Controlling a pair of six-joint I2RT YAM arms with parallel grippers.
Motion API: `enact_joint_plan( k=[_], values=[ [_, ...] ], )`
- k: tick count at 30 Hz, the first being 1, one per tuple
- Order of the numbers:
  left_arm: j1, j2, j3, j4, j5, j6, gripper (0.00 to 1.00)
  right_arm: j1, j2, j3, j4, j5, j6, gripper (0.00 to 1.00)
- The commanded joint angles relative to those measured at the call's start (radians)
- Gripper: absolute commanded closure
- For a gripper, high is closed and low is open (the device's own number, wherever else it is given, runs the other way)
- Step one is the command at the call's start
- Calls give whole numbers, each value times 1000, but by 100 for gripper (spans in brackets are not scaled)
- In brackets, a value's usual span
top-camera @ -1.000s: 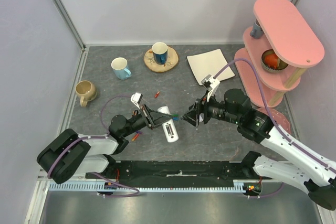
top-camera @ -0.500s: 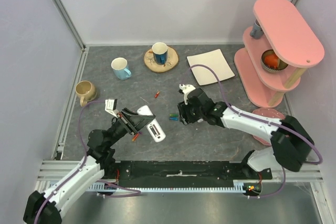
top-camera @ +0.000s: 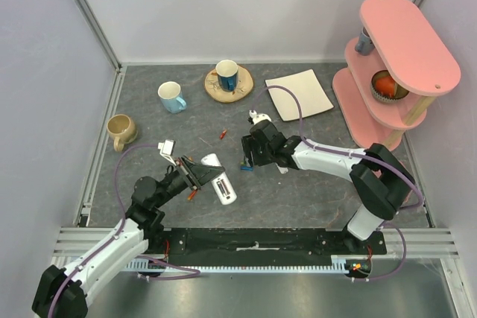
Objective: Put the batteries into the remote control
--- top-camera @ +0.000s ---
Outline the black battery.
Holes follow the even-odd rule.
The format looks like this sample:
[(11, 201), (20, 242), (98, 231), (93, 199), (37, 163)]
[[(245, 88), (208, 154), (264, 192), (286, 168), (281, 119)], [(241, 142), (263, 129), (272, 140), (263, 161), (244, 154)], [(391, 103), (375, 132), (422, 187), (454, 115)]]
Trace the black battery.
[(228, 189), (228, 187), (227, 187), (225, 181), (224, 181), (223, 179), (221, 179), (220, 182), (221, 182), (222, 186), (224, 187), (224, 190), (225, 190), (226, 195), (229, 196), (229, 195), (230, 195), (230, 191), (229, 191), (229, 189)]

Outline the white remote control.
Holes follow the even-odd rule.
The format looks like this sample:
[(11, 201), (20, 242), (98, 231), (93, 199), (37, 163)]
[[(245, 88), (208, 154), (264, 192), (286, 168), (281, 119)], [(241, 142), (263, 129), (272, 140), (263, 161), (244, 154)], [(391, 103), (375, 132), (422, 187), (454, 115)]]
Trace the white remote control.
[[(221, 163), (215, 153), (206, 155), (201, 159), (200, 162), (203, 165), (221, 167)], [(226, 206), (236, 201), (236, 192), (233, 189), (231, 182), (225, 172), (214, 178), (211, 183), (222, 205)]]

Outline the white battery compartment cover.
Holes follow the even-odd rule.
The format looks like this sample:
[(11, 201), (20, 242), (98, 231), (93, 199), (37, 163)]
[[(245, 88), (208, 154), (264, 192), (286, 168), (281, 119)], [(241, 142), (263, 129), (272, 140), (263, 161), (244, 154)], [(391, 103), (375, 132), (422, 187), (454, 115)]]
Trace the white battery compartment cover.
[(278, 170), (279, 170), (279, 172), (280, 172), (281, 174), (286, 174), (286, 173), (288, 173), (288, 169), (287, 169), (287, 168), (280, 167), (279, 165), (277, 165), (277, 168), (278, 168)]

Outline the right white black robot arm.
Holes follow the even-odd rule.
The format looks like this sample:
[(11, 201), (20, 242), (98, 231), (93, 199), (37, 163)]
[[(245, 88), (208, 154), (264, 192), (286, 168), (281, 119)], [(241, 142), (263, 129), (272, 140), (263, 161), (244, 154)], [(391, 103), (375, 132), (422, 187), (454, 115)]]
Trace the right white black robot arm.
[(415, 179), (384, 145), (346, 149), (318, 144), (300, 136), (285, 137), (269, 120), (259, 121), (241, 138), (248, 166), (275, 164), (280, 170), (317, 171), (351, 182), (361, 205), (341, 235), (349, 253), (361, 252), (385, 221), (393, 220)]

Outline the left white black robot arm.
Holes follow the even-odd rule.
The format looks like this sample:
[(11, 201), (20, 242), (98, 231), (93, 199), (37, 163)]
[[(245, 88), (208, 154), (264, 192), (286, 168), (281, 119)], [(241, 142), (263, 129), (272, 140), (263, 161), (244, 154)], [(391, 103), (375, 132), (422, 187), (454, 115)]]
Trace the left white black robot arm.
[(43, 272), (33, 312), (38, 317), (85, 317), (96, 296), (127, 264), (145, 252), (161, 250), (165, 214), (160, 207), (224, 172), (217, 157), (210, 154), (202, 163), (180, 157), (160, 181), (139, 178), (129, 209), (105, 238), (70, 264), (62, 268), (51, 265)]

